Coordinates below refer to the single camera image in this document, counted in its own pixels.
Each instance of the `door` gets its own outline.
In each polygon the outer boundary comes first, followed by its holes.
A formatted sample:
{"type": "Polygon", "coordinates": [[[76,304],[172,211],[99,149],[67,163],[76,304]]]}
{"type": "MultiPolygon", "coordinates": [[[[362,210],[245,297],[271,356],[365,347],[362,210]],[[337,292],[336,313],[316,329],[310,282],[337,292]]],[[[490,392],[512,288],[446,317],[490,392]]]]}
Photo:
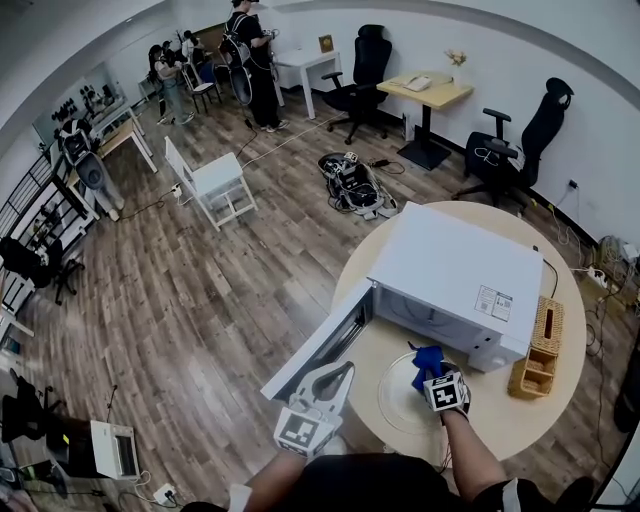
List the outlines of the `door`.
{"type": "Polygon", "coordinates": [[[275,398],[288,403],[307,373],[337,361],[371,321],[373,291],[373,283],[362,279],[262,388],[262,394],[269,400],[275,398]]]}

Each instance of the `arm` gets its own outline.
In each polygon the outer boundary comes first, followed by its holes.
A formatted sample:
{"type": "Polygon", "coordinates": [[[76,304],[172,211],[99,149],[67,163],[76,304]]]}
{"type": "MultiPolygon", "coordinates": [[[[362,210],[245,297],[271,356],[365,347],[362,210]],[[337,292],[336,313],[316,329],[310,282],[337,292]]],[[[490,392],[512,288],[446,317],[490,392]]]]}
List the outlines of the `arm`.
{"type": "Polygon", "coordinates": [[[251,40],[251,46],[253,48],[260,48],[271,41],[271,39],[273,39],[271,36],[256,37],[251,40]]]}
{"type": "Polygon", "coordinates": [[[246,512],[270,510],[289,494],[291,488],[304,471],[307,460],[291,452],[280,452],[260,473],[254,476],[247,487],[253,493],[246,512]]]}
{"type": "Polygon", "coordinates": [[[502,465],[462,414],[444,411],[442,421],[449,436],[453,478],[465,501],[471,503],[485,489],[507,480],[502,465]]]}

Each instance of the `white microwave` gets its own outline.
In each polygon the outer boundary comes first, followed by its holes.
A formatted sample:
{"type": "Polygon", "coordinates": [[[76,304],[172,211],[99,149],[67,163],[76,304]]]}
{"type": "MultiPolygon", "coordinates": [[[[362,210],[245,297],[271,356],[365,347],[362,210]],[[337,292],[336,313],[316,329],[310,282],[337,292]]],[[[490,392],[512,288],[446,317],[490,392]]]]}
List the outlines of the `white microwave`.
{"type": "Polygon", "coordinates": [[[480,371],[512,364],[529,349],[543,267],[533,248],[407,203],[367,277],[262,394],[286,402],[304,375],[338,360],[374,317],[468,354],[480,371]]]}

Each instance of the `office chair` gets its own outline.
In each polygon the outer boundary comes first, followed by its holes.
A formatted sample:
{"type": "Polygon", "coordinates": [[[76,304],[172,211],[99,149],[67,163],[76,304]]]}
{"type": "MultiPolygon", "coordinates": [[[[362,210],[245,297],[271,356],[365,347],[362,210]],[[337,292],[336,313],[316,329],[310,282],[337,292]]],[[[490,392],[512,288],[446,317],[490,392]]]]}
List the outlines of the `office chair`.
{"type": "MultiPolygon", "coordinates": [[[[374,117],[378,105],[387,98],[387,93],[378,91],[376,86],[384,81],[384,72],[391,57],[392,45],[382,38],[384,27],[381,25],[365,25],[358,31],[356,39],[356,64],[353,70],[352,85],[342,87],[338,77],[340,72],[329,73],[323,80],[331,79],[336,88],[324,96],[324,101],[336,110],[349,113],[348,119],[340,119],[329,124],[327,130],[332,132],[339,124],[353,123],[345,144],[352,142],[353,136],[363,123],[375,126],[374,117]]],[[[382,130],[382,138],[387,138],[386,129],[382,130]]]]}
{"type": "Polygon", "coordinates": [[[4,260],[5,268],[23,279],[30,279],[36,288],[46,288],[53,282],[57,286],[56,304],[62,306],[60,300],[62,289],[66,288],[72,295],[76,295],[78,292],[71,288],[69,279],[76,270],[84,270],[85,266],[72,259],[63,265],[64,249],[60,240],[51,244],[47,254],[49,264],[43,265],[38,254],[27,249],[17,240],[5,237],[0,241],[0,256],[4,260]]]}
{"type": "Polygon", "coordinates": [[[469,136],[464,175],[468,177],[475,174],[484,183],[454,194],[454,201],[467,194],[489,192],[495,207],[500,204],[500,196],[506,196],[520,204],[520,211],[524,212],[526,202],[514,195],[512,189],[528,189],[538,181],[540,156],[560,131],[564,112],[569,108],[573,96],[571,88],[559,78],[550,78],[546,86],[547,93],[538,111],[522,133],[525,160],[521,171],[509,161],[510,158],[517,158],[518,153],[510,149],[509,143],[504,140],[504,122],[511,122],[511,117],[488,108],[482,111],[495,117],[496,136],[482,132],[473,132],[469,136]]]}
{"type": "Polygon", "coordinates": [[[37,441],[47,434],[53,424],[53,412],[64,402],[56,400],[49,405],[49,393],[53,388],[47,386],[43,395],[44,403],[41,404],[38,394],[42,393],[33,384],[18,377],[13,369],[11,376],[18,386],[18,396],[5,395],[2,398],[2,442],[8,443],[21,436],[37,441]]]}

